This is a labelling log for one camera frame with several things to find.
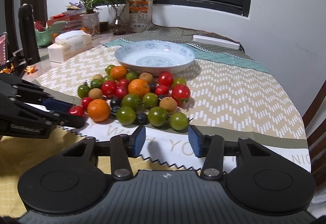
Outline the small red tomato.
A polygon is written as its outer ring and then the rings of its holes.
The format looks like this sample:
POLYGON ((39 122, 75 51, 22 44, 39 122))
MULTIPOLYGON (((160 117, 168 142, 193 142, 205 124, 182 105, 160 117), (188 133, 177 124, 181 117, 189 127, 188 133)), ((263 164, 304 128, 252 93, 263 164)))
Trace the small red tomato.
POLYGON ((85 117, 85 110, 83 106, 72 106, 69 110, 68 113, 71 115, 76 115, 79 117, 85 117))

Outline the green tomato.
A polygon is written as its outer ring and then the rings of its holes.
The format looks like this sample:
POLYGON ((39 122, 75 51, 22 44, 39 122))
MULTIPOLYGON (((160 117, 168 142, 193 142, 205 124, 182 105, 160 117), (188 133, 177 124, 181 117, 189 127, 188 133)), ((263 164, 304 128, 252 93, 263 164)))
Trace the green tomato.
POLYGON ((162 107, 154 107, 149 110, 148 120, 154 127, 162 127, 167 120, 168 112, 162 107))
POLYGON ((88 97, 88 93, 90 91, 90 87, 87 82, 84 82, 82 85, 80 85, 77 89, 78 96, 83 99, 85 97, 88 97))
POLYGON ((137 115, 135 111, 128 106, 123 106, 117 111, 116 119, 121 123, 122 125, 130 125, 132 124, 137 115))
POLYGON ((175 112, 169 117, 169 124, 175 131, 182 131, 188 127, 189 119, 181 112, 175 112))

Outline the orange tangerine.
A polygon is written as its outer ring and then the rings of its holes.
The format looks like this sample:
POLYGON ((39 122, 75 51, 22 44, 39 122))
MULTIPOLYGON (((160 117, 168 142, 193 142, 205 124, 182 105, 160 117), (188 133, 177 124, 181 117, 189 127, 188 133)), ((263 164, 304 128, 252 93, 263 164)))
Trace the orange tangerine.
POLYGON ((94 99, 89 103, 87 113, 93 121, 102 122, 109 118, 110 106, 103 99, 94 99))
POLYGON ((128 70, 124 66, 114 66, 110 70, 110 76, 112 76, 112 78, 114 78, 117 81, 124 79, 127 73, 128 70))
POLYGON ((150 86, 143 79, 134 79, 128 85, 128 93, 135 94, 142 99, 147 93, 150 93, 150 86))

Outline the large red tomato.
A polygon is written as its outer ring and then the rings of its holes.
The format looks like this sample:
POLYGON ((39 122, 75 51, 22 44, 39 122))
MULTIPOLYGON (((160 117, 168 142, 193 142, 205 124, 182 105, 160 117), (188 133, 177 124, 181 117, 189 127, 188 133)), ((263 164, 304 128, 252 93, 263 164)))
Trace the large red tomato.
POLYGON ((178 105, 182 105, 189 101, 191 95, 190 89, 184 84, 178 84, 172 89, 172 98, 178 105))

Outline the dark blueberry front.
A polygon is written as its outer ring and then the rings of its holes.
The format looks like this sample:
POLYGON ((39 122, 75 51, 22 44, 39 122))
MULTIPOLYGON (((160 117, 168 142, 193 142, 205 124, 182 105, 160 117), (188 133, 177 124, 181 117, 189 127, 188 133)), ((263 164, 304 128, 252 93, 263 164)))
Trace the dark blueberry front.
POLYGON ((148 123, 148 116, 146 113, 137 114, 137 123, 140 125, 146 125, 148 123))

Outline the black thermos bottle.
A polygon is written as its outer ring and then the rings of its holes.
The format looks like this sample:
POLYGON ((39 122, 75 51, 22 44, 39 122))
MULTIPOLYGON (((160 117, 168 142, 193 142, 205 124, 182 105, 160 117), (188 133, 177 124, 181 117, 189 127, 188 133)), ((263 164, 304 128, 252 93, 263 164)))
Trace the black thermos bottle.
POLYGON ((35 36, 33 6, 23 4, 18 11, 20 39, 23 54, 27 65, 33 65, 40 61, 38 46, 35 36))

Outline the white tissue pack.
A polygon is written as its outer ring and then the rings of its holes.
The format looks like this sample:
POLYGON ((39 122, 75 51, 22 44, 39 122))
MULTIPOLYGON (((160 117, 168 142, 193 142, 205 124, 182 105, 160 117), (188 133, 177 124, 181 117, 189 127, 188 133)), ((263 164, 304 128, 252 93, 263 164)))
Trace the white tissue pack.
POLYGON ((82 30, 68 31, 58 35, 47 52, 52 62, 62 63, 92 48, 92 36, 82 30))

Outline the green ceramic dish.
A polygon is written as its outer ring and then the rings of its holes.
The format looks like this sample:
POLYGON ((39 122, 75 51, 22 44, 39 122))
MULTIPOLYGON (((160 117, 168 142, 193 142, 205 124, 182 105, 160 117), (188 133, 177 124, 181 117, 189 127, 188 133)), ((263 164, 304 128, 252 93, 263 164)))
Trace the green ceramic dish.
POLYGON ((65 21, 57 21, 48 27, 46 30, 38 31, 35 30, 36 43, 38 47, 47 47, 55 39, 55 34, 60 34, 66 26, 65 21))

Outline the small thin-leaf potted plant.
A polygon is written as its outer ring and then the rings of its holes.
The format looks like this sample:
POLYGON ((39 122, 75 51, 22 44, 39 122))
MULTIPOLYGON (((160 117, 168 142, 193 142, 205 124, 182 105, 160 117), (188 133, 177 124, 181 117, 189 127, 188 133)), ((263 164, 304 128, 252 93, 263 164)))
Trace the small thin-leaf potted plant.
POLYGON ((93 36, 99 34, 99 13, 96 12, 95 0, 80 0, 80 4, 85 10, 82 19, 86 25, 87 32, 93 36))

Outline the blue white porcelain bowl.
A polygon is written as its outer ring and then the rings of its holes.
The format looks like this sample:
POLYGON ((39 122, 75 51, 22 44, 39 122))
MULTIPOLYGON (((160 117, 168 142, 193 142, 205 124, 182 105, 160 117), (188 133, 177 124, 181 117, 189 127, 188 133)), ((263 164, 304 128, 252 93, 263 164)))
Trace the blue white porcelain bowl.
POLYGON ((158 76, 164 71, 177 74, 195 60, 194 51, 183 45, 158 40, 145 40, 122 45, 114 54, 127 69, 158 76))

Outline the white flat box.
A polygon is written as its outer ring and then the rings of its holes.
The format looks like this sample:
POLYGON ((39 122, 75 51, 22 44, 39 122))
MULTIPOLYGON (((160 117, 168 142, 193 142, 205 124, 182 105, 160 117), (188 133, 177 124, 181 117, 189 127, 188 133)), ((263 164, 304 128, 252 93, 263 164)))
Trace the white flat box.
POLYGON ((213 38, 207 36, 193 35, 193 41, 199 42, 202 44, 210 44, 217 45, 224 48, 240 50, 240 44, 236 42, 232 42, 229 40, 221 39, 221 38, 213 38))

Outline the orange white paper bag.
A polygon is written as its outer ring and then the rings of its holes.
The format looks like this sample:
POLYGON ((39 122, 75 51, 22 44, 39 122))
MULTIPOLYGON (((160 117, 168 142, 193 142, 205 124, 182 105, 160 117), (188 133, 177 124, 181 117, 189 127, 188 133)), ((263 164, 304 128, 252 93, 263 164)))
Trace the orange white paper bag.
POLYGON ((152 0, 129 0, 129 31, 141 32, 152 21, 152 0))

